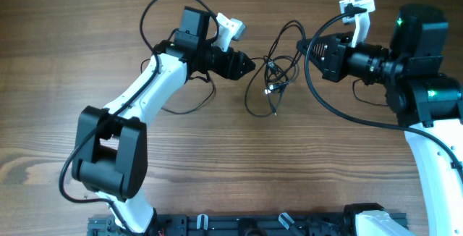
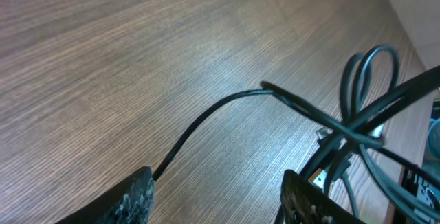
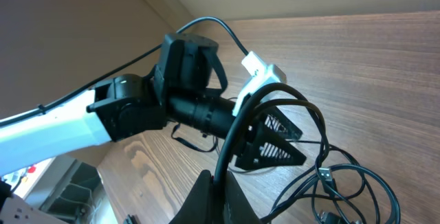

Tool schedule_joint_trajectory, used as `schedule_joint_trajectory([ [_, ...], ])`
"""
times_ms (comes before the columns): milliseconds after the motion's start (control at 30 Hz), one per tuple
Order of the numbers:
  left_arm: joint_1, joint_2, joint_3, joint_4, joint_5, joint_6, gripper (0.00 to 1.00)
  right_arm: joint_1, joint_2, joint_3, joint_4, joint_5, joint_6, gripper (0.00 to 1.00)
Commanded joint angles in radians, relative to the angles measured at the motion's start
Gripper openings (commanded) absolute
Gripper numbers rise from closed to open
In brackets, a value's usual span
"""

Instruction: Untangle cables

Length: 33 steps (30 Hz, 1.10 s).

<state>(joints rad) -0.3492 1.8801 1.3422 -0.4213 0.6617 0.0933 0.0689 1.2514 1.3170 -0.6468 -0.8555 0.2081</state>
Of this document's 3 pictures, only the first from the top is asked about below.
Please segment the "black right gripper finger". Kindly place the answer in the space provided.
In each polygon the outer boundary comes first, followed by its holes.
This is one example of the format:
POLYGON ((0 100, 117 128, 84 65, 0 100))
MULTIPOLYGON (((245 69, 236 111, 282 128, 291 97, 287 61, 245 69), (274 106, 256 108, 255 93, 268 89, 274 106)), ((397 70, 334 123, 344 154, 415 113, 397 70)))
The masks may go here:
POLYGON ((317 54, 314 54, 312 51, 310 52, 308 61, 304 61, 304 71, 308 71, 309 63, 312 63, 315 66, 315 68, 318 69, 320 72, 324 72, 324 58, 317 54))
MULTIPOLYGON (((297 50, 305 53, 312 39, 297 42, 297 50)), ((324 35, 315 39, 312 45, 312 54, 327 54, 336 46, 336 35, 324 35)))

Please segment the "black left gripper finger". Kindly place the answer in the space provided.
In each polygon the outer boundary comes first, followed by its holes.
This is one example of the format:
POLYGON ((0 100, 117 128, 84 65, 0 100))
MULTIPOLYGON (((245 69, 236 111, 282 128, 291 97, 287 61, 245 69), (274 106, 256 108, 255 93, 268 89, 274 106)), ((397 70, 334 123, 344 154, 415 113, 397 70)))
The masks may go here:
POLYGON ((252 72, 252 67, 241 67, 230 69, 226 74, 226 79, 229 80, 239 80, 241 77, 245 76, 247 73, 252 72))
POLYGON ((233 70, 254 70, 255 63, 244 52, 235 51, 232 58, 233 70))

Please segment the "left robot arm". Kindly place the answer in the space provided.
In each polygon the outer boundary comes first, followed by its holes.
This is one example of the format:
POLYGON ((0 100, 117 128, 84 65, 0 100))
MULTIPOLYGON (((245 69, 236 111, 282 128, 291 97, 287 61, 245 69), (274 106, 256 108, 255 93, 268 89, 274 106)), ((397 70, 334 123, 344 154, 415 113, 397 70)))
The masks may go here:
POLYGON ((82 111, 71 174, 109 205, 122 234, 161 234, 156 210, 141 188, 148 169, 147 128, 192 73, 238 80, 253 71, 254 62, 230 46, 244 31, 240 20, 185 7, 179 28, 153 46, 138 79, 102 109, 82 111))

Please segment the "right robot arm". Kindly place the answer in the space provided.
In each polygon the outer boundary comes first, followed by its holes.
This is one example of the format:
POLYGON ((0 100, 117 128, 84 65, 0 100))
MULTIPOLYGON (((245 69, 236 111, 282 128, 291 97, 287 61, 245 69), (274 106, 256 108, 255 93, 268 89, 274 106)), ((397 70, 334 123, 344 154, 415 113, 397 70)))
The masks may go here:
POLYGON ((439 71, 448 26, 440 9, 406 4, 389 47, 324 28, 297 43, 305 68, 324 79, 353 76, 385 88, 393 129, 405 134, 415 158, 431 235, 462 233, 462 85, 439 71))

